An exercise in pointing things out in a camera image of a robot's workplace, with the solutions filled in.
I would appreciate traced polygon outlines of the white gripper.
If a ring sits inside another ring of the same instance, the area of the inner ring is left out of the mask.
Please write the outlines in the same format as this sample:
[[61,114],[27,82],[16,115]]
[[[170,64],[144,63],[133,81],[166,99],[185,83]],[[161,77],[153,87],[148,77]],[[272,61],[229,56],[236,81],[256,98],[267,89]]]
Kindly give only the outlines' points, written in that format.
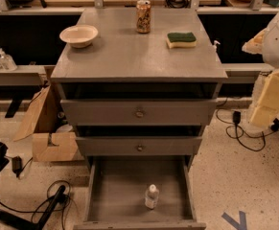
[[[266,30],[261,30],[248,40],[242,51],[252,55],[263,52]],[[279,114],[279,70],[267,76],[260,75],[254,83],[249,123],[257,128],[267,128]]]

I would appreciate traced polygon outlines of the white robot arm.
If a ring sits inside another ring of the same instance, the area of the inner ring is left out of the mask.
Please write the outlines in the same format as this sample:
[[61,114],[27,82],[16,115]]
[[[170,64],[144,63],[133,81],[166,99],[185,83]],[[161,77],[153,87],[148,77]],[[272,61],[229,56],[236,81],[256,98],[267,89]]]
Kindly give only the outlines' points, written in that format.
[[264,63],[274,70],[266,77],[259,77],[252,91],[252,103],[247,113],[249,126],[265,130],[279,113],[279,12],[267,27],[244,44],[242,50],[261,54]]

